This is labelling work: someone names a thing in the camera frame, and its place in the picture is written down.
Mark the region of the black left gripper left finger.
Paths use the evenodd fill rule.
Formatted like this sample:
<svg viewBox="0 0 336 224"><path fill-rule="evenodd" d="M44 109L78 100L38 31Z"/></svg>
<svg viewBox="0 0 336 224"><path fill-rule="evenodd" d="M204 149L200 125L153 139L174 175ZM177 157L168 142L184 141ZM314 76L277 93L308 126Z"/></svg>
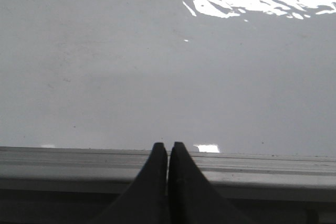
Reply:
<svg viewBox="0 0 336 224"><path fill-rule="evenodd" d="M166 149L163 143L155 143L127 190L89 223L162 223L166 172Z"/></svg>

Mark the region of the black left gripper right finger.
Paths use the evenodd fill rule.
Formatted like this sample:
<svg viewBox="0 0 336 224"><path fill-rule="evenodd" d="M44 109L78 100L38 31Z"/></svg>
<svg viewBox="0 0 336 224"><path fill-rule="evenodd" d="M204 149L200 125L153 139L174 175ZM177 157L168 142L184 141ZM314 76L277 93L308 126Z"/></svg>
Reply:
<svg viewBox="0 0 336 224"><path fill-rule="evenodd" d="M171 151L167 188L173 223L253 223L216 191L182 142Z"/></svg>

